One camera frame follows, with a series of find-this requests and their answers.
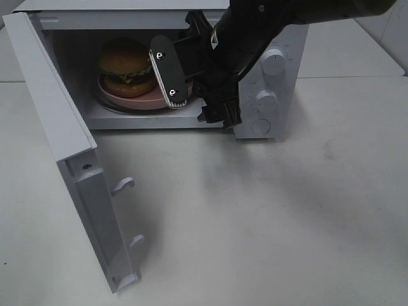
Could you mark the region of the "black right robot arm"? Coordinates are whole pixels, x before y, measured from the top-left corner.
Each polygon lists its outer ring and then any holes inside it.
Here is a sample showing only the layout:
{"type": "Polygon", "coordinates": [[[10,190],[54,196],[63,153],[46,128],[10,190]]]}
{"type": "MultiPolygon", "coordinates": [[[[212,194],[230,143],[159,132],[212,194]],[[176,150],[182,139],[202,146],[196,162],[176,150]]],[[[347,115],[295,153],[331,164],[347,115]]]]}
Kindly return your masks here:
{"type": "Polygon", "coordinates": [[[238,83],[289,25],[382,15],[394,1],[230,1],[216,25],[201,10],[187,13],[188,29],[174,43],[183,81],[205,106],[198,120],[241,124],[238,83]]]}

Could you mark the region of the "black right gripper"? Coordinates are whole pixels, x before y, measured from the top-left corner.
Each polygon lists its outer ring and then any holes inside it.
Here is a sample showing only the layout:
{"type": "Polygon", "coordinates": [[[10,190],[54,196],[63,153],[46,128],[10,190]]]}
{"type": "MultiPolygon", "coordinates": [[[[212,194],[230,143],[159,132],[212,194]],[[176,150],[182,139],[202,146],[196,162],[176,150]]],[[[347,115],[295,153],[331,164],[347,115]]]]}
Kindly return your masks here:
{"type": "Polygon", "coordinates": [[[213,27],[201,10],[189,11],[185,21],[189,28],[179,32],[173,45],[186,82],[193,84],[193,95],[205,102],[197,120],[209,124],[221,122],[223,128],[233,128],[242,123],[238,83],[212,55],[213,27]]]}

